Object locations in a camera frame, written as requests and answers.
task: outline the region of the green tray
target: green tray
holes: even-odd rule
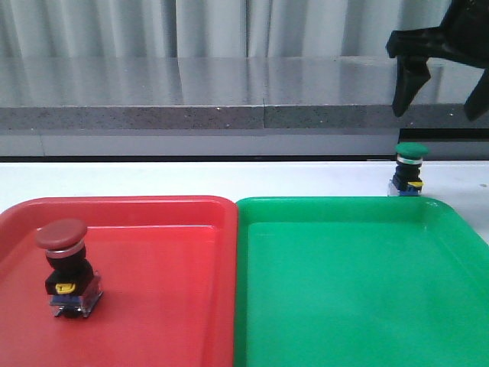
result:
[[[489,248],[451,207],[277,197],[238,208],[236,366],[489,366]]]

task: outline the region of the gray countertop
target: gray countertop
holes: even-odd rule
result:
[[[395,60],[0,58],[0,134],[25,130],[487,128],[462,105],[481,70],[431,62],[400,119]]]

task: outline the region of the red mushroom button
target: red mushroom button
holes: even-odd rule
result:
[[[86,224],[79,219],[61,219],[41,228],[37,245],[49,251],[62,250],[78,243],[86,234]]]

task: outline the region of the plastic tray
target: plastic tray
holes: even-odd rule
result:
[[[34,244],[52,220],[89,225],[105,293],[54,318]],[[40,199],[0,215],[0,365],[230,366],[237,209],[213,196]]]
[[[489,248],[423,197],[238,202],[236,366],[488,366]]]

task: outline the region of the white table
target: white table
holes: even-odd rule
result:
[[[46,196],[386,196],[395,162],[1,163],[0,212]],[[489,243],[489,161],[425,162],[423,195]]]

